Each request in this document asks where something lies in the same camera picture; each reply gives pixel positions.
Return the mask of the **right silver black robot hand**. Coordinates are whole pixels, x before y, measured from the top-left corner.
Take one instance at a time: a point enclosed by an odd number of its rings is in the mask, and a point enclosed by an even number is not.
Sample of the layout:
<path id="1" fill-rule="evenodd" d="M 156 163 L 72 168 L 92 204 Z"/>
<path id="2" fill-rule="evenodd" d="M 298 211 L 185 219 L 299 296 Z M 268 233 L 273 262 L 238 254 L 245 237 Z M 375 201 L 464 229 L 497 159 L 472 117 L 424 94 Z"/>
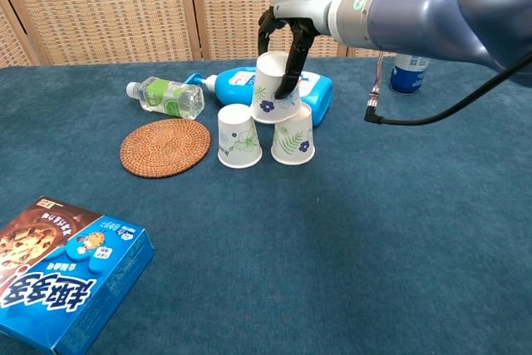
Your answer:
<path id="1" fill-rule="evenodd" d="M 286 98 L 296 88 L 314 39 L 331 34 L 328 13 L 332 3 L 333 0 L 272 0 L 259 18 L 259 55 L 268 51 L 270 37 L 275 31 L 288 25 L 293 34 L 284 74 L 274 93 L 275 99 Z"/>

